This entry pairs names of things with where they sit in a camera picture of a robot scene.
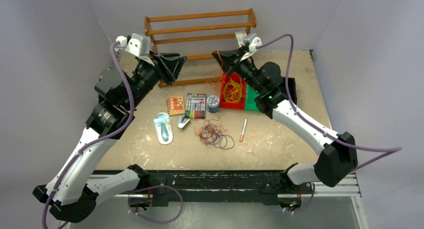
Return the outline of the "green plastic bin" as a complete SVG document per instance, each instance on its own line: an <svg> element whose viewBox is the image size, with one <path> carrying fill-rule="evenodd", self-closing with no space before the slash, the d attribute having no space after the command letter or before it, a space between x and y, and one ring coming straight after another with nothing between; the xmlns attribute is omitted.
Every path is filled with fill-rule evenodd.
<svg viewBox="0 0 424 229"><path fill-rule="evenodd" d="M252 89L249 85L246 87L246 94L245 94L245 104L244 104L244 110L246 111L259 111L257 108L255 98L258 96L256 91Z"/></svg>

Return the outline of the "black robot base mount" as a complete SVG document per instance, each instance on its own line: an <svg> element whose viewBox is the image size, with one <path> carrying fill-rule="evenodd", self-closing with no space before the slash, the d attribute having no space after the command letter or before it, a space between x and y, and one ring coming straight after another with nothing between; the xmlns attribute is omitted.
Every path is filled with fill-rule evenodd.
<svg viewBox="0 0 424 229"><path fill-rule="evenodd" d="M149 195L154 207L180 201L299 207L311 192L311 183L295 185L284 170L147 170L130 190Z"/></svg>

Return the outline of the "black plastic bin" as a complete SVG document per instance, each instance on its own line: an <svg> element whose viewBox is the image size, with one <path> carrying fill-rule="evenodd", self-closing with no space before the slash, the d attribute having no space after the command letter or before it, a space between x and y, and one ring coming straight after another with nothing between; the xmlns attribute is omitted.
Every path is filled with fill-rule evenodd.
<svg viewBox="0 0 424 229"><path fill-rule="evenodd" d="M288 84L288 91L290 93L290 97L293 103L296 105L298 102L297 99L297 89L296 89L296 79L294 77L286 77L285 78Z"/></svg>

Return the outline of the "red plastic bin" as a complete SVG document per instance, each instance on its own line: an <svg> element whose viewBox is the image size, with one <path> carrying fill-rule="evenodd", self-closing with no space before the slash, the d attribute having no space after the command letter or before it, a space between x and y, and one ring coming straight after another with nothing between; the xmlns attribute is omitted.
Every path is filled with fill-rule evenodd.
<svg viewBox="0 0 424 229"><path fill-rule="evenodd" d="M220 107L244 110L247 84L236 73L223 75L220 88Z"/></svg>

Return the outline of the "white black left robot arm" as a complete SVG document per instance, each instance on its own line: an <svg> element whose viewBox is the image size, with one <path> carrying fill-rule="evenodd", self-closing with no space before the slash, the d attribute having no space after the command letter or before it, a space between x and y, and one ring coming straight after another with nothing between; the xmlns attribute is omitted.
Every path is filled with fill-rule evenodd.
<svg viewBox="0 0 424 229"><path fill-rule="evenodd" d="M90 180L101 159L134 120L136 106L157 82L174 83L187 60L177 53L150 52L136 58L136 68L128 76L120 68L116 53L112 58L114 65L101 72L95 86L99 102L88 117L75 149L57 175L32 192L44 205L43 224L48 215L64 223L79 223L98 205L121 193L146 192L160 196L175 191L137 164L109 177Z"/></svg>

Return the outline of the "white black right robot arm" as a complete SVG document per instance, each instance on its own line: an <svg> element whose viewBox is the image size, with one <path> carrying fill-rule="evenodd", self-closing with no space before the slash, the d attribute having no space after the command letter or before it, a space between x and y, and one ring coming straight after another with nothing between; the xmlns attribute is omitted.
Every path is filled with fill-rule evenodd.
<svg viewBox="0 0 424 229"><path fill-rule="evenodd" d="M259 94L254 101L261 113L289 128L318 155L315 162L296 163L283 172L280 185L284 191L292 193L300 184L310 182L332 188L357 167L354 137L301 115L302 110L289 100L289 79L281 75L278 64L269 61L257 68L252 59L242 59L241 49L215 50L212 56L226 75L237 74Z"/></svg>

